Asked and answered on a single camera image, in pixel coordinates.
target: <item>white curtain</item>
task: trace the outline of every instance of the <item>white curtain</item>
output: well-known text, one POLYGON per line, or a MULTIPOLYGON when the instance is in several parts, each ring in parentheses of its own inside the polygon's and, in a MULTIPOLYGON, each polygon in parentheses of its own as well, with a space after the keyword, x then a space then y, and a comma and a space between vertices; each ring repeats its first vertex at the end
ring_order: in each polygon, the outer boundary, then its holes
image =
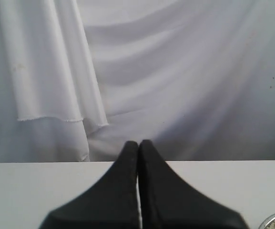
POLYGON ((275 159, 275 1, 0 0, 0 161, 147 138, 169 160, 275 159))

